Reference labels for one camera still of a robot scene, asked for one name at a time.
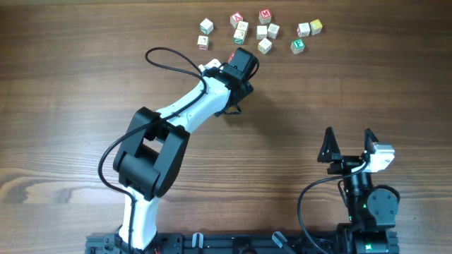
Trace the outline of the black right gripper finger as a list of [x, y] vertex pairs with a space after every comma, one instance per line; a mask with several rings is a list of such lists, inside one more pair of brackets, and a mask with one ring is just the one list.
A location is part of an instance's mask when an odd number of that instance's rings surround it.
[[342, 155], [335, 139], [333, 128], [331, 126], [327, 127], [317, 162], [339, 162], [341, 159]]
[[374, 135], [373, 131], [370, 128], [367, 128], [364, 131], [364, 152], [366, 154], [374, 154], [376, 152], [374, 143], [378, 143], [378, 142], [379, 142], [379, 140]]

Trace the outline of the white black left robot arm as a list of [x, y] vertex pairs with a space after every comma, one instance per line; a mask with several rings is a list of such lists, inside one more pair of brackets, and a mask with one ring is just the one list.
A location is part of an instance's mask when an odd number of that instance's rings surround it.
[[239, 102], [253, 92], [256, 56], [238, 48], [230, 59], [213, 59], [192, 75], [198, 85], [168, 107], [139, 109], [126, 134], [119, 139], [113, 168], [120, 191], [129, 197], [117, 247], [125, 253], [143, 253], [157, 235], [160, 198], [180, 171], [190, 135], [211, 116], [240, 114]]

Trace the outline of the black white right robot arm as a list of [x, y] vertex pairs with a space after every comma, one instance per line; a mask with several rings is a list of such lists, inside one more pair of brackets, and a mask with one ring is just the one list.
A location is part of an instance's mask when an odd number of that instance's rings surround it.
[[375, 186], [371, 175], [386, 169], [395, 158], [392, 145], [379, 142], [370, 129], [364, 132], [364, 152], [359, 156], [340, 153], [333, 129], [326, 129], [317, 161], [329, 163], [329, 174], [343, 180], [341, 195], [350, 222], [337, 226], [330, 250], [333, 253], [400, 252], [396, 225], [399, 192], [387, 185]]

